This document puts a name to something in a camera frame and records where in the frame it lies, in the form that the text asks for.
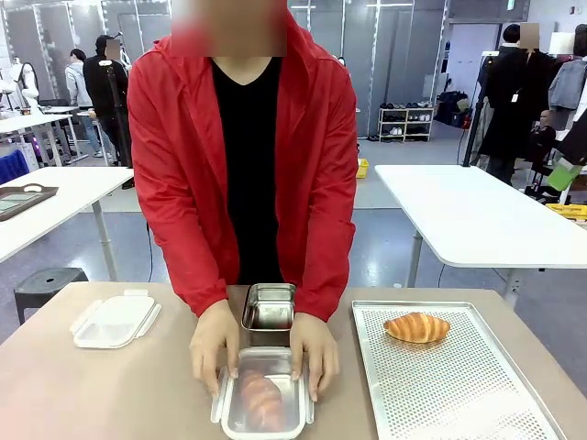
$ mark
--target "dark tray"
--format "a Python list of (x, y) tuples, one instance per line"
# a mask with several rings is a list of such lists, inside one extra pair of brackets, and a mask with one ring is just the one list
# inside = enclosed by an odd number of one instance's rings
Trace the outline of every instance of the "dark tray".
[(5, 186), (0, 188), (0, 222), (14, 217), (31, 206), (40, 204), (54, 196), (59, 188), (29, 183), (25, 186)]

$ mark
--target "red jacket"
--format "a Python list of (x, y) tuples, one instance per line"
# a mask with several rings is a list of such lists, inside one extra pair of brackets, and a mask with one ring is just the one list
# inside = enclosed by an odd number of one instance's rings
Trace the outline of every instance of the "red jacket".
[[(347, 70), (291, 16), (287, 38), (275, 139), (277, 248), (283, 278), (298, 287), (295, 310), (326, 321), (349, 278), (356, 98)], [(140, 206), (173, 288), (200, 315), (237, 281), (238, 245), (212, 61), (176, 53), (165, 38), (133, 66), (132, 155)]]

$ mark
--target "metal food container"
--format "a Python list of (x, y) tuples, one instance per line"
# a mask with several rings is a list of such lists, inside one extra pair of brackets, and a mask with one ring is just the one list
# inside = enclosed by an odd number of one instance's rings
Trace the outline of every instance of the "metal food container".
[[(227, 374), (226, 368), (220, 372), (220, 392), (212, 401), (210, 420), (221, 424), (223, 431), (233, 440), (290, 440), (296, 438), (306, 424), (314, 422), (314, 403), (309, 397), (307, 367), (299, 380), (291, 377), (292, 352), (285, 347), (252, 347), (239, 353), (238, 378)], [(249, 395), (254, 404), (248, 406), (243, 389), (247, 374), (256, 374), (262, 380), (270, 380), (273, 392), (279, 389), (282, 423), (278, 429), (259, 428), (253, 413), (260, 409), (263, 399), (260, 393), (267, 388), (252, 387)]]
[(255, 284), (250, 286), (242, 314), (252, 347), (288, 347), (294, 321), (295, 286)]

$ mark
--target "table leg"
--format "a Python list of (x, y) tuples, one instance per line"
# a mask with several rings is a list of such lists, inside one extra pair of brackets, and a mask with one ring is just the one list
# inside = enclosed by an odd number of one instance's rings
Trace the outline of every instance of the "table leg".
[(43, 140), (43, 132), (37, 130), (36, 127), (32, 127), (33, 135), (37, 139), (37, 143), (39, 144), (39, 153), (41, 159), (43, 160), (43, 166), (49, 167), (49, 156), (47, 155), (47, 150), (45, 149), (45, 141)]
[(116, 269), (116, 262), (114, 260), (114, 253), (110, 246), (110, 238), (106, 231), (106, 224), (104, 222), (104, 214), (102, 213), (102, 205), (100, 201), (92, 203), (94, 209), (95, 222), (98, 224), (98, 232), (100, 233), (100, 242), (102, 243), (102, 250), (104, 251), (104, 258), (106, 266), (108, 267), (108, 275), (111, 281), (118, 281), (118, 273)]
[(61, 167), (61, 158), (59, 156), (59, 151), (57, 150), (55, 136), (53, 136), (53, 127), (51, 126), (51, 124), (45, 124), (45, 130), (47, 131), (47, 137), (49, 138), (49, 143), (51, 144), (51, 149), (53, 150), (53, 159), (55, 160), (55, 164), (58, 167)]
[(88, 157), (87, 154), (83, 154), (80, 151), (80, 146), (78, 145), (77, 142), (77, 136), (75, 135), (75, 131), (73, 130), (73, 123), (72, 123), (72, 119), (70, 117), (67, 118), (67, 122), (70, 125), (70, 131), (72, 132), (72, 139), (73, 139), (73, 149), (75, 149), (75, 152), (77, 153), (77, 156), (75, 158), (71, 158), (70, 162), (74, 163), (77, 162), (78, 160), (82, 160)]
[(106, 147), (104, 144), (104, 136), (102, 134), (102, 127), (100, 126), (100, 123), (96, 121), (95, 125), (98, 127), (98, 137), (100, 137), (100, 145), (102, 146), (102, 154), (104, 155), (104, 162), (106, 164), (106, 167), (110, 166), (110, 163), (108, 162), (108, 155), (106, 154)]
[(507, 274), (507, 283), (505, 284), (504, 299), (515, 309), (515, 304), (520, 296), (520, 275), (521, 269), (509, 269)]
[(420, 251), (422, 250), (422, 236), (419, 231), (414, 233), (414, 242), (412, 244), (412, 259), (410, 260), (410, 271), (407, 274), (405, 287), (415, 287), (415, 277), (418, 274), (418, 264), (420, 263)]
[(559, 203), (560, 204), (566, 204), (567, 203), (567, 199), (569, 198), (569, 192), (570, 192), (570, 185), (567, 187), (567, 189), (565, 191), (563, 191), (560, 194), (560, 198), (559, 198)]

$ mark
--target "hand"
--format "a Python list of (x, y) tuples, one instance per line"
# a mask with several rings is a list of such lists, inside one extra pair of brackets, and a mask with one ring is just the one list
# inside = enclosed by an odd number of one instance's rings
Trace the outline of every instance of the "hand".
[(330, 382), (340, 372), (338, 346), (327, 324), (306, 313), (296, 313), (290, 332), (292, 348), (292, 378), (298, 380), (302, 374), (304, 351), (308, 353), (310, 397), (317, 402)]
[(238, 375), (238, 324), (230, 311), (228, 301), (212, 304), (206, 309), (195, 328), (190, 351), (194, 377), (205, 383), (213, 396), (218, 395), (216, 359), (218, 350), (227, 346), (228, 372), (235, 378)]

